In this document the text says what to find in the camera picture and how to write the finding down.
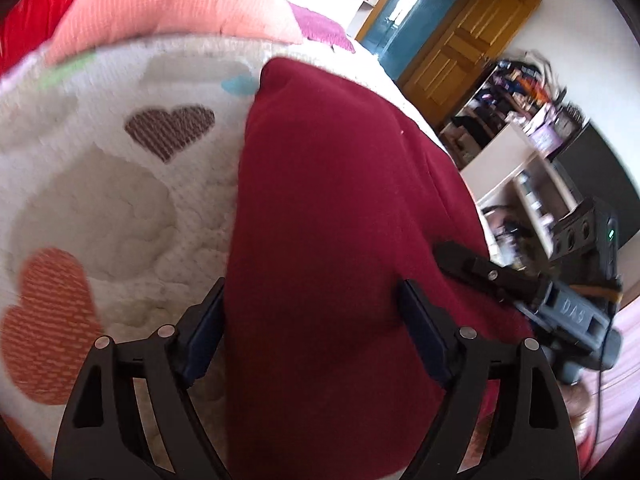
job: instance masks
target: black screen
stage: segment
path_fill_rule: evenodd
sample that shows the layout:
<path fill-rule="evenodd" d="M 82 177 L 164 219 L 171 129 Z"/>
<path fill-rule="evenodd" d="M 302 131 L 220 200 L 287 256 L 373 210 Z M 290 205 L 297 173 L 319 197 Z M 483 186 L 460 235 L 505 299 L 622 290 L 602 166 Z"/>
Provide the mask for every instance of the black screen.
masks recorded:
<path fill-rule="evenodd" d="M 588 124 L 555 159 L 554 165 L 576 200 L 594 196 L 618 215 L 618 243 L 622 247 L 640 230 L 640 197 L 609 145 Z"/>

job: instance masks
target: folded red garment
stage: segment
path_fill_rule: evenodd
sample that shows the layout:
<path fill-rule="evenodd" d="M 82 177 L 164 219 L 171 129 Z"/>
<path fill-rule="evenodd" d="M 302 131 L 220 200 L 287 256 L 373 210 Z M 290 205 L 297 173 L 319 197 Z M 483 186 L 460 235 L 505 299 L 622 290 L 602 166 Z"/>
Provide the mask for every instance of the folded red garment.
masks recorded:
<path fill-rule="evenodd" d="M 401 278 L 484 336 L 530 335 L 515 309 L 442 275 L 431 247 L 447 239 L 488 253 L 462 178 L 411 119 L 318 68 L 265 65 L 225 287 L 234 478 L 372 480 L 408 464 L 442 391 L 398 316 Z"/>
<path fill-rule="evenodd" d="M 0 75 L 49 40 L 73 0 L 20 0 L 0 22 Z"/>

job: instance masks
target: wire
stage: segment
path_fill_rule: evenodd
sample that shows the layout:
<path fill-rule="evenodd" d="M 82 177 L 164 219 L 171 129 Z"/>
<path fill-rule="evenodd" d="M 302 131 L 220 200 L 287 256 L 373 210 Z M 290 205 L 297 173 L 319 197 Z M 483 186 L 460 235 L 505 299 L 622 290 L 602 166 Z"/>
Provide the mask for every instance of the wire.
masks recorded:
<path fill-rule="evenodd" d="M 613 311 L 615 311 L 615 308 L 615 304 L 612 305 L 609 303 L 609 324 L 607 325 L 607 331 L 604 333 L 604 338 L 602 339 L 602 346 L 600 347 L 600 362 L 598 364 L 598 392 L 596 393 L 596 433 L 593 437 L 593 444 L 591 445 L 589 457 L 587 459 L 587 462 L 585 462 L 584 464 L 585 471 L 587 471 L 587 467 L 593 459 L 593 455 L 596 452 L 596 446 L 598 445 L 598 438 L 600 436 L 600 419 L 602 418 L 602 365 L 604 364 L 604 351 L 607 346 L 607 339 L 609 338 L 609 333 L 611 332 L 611 328 L 613 327 Z"/>

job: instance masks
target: peach corduroy pillow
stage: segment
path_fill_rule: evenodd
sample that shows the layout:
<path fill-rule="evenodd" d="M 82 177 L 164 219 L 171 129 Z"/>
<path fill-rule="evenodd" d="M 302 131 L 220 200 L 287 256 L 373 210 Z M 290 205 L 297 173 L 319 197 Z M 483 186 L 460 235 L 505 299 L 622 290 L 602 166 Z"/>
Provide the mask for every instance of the peach corduroy pillow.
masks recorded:
<path fill-rule="evenodd" d="M 99 45 L 169 32 L 302 43 L 285 0 L 75 0 L 56 29 L 49 64 Z"/>

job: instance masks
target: metal screw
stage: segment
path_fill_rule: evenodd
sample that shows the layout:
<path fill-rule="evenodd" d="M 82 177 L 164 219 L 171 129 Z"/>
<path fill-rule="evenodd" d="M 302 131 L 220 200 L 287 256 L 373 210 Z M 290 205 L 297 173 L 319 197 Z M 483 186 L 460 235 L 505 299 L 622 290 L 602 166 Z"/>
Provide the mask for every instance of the metal screw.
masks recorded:
<path fill-rule="evenodd" d="M 476 332 L 470 326 L 463 326 L 460 329 L 460 335 L 465 339 L 475 339 L 478 336 L 478 332 Z"/>
<path fill-rule="evenodd" d="M 109 343 L 111 343 L 111 339 L 103 335 L 102 337 L 99 337 L 98 339 L 95 340 L 94 346 L 98 350 L 102 350 L 103 348 L 107 348 L 107 346 L 109 346 Z"/>
<path fill-rule="evenodd" d="M 533 351 L 536 351 L 538 348 L 540 348 L 540 345 L 538 344 L 538 342 L 535 339 L 532 339 L 530 337 L 527 337 L 524 340 L 524 346 L 526 346 L 529 350 L 533 350 Z"/>
<path fill-rule="evenodd" d="M 171 337 L 173 334 L 175 334 L 175 326 L 173 325 L 162 325 L 158 329 L 158 335 L 160 337 Z"/>

